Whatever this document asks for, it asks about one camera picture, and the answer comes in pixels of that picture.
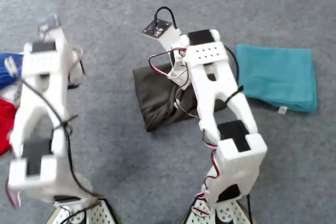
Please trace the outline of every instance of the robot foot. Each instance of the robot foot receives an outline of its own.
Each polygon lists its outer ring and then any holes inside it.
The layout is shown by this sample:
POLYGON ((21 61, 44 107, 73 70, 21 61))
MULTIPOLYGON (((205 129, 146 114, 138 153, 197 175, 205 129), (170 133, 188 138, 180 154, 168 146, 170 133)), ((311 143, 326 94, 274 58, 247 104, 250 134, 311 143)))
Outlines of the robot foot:
POLYGON ((181 224, 250 224, 248 212, 237 201, 227 201, 209 209, 207 204, 194 199, 181 224))
MULTIPOLYGON (((63 208, 56 208, 51 214, 46 224, 61 224, 67 217, 69 211, 63 208)), ((119 216, 107 200, 99 200, 99 204, 94 208, 87 210, 82 216, 78 214, 72 217, 65 224, 121 224, 119 216)))

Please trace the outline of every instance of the blue cloth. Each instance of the blue cloth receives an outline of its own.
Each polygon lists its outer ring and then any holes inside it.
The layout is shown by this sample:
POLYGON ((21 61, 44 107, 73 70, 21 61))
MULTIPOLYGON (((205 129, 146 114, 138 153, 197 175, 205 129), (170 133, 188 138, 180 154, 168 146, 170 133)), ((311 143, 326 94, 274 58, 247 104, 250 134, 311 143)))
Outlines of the blue cloth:
POLYGON ((312 112, 317 91, 310 49, 262 48, 239 44, 239 84, 247 97, 273 106, 312 112))
POLYGON ((13 84, 16 81, 15 77, 10 76, 6 67, 5 67, 5 59, 12 56, 16 67, 18 69, 18 74, 21 75, 22 68, 22 59, 23 55, 21 54, 11 54, 11 53, 0 53, 0 90, 7 87, 8 85, 13 84))

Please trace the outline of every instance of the towel tag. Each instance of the towel tag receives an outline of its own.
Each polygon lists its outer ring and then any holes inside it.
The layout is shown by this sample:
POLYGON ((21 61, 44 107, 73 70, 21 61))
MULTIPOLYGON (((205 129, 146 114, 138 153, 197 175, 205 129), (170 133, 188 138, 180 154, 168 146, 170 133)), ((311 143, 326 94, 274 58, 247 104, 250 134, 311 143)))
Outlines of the towel tag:
POLYGON ((286 112, 287 112, 287 107, 285 107, 285 106, 281 106, 278 110, 278 114, 280 114, 280 115, 285 115, 286 112))

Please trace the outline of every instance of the red cloth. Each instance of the red cloth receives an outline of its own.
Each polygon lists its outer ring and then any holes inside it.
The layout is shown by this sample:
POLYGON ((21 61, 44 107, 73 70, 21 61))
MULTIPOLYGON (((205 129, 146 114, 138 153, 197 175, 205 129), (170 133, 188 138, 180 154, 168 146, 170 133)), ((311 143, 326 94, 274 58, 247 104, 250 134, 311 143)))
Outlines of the red cloth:
POLYGON ((0 99, 0 155, 10 149, 8 133, 13 129, 15 113, 13 104, 0 99))

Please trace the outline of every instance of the gray felt surface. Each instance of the gray felt surface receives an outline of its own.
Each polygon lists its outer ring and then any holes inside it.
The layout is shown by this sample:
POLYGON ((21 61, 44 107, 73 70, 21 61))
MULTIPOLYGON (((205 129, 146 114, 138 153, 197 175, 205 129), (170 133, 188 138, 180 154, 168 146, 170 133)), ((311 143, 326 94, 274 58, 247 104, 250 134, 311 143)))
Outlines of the gray felt surface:
MULTIPOLYGON (((123 223, 178 223, 211 166, 195 120, 143 129, 131 70, 162 51, 141 35, 161 5, 182 31, 216 28, 229 46, 311 48, 319 110, 304 114, 253 104, 269 151, 251 192, 261 224, 336 219, 336 0, 0 0, 0 50, 21 51, 36 22, 62 17, 70 43, 85 50, 87 80, 69 94, 76 171, 108 196, 123 223)), ((232 119, 228 111, 218 122, 232 119)), ((0 158, 4 185, 10 156, 0 158)), ((52 206, 24 197, 14 212, 0 192, 1 223, 44 223, 52 206)))

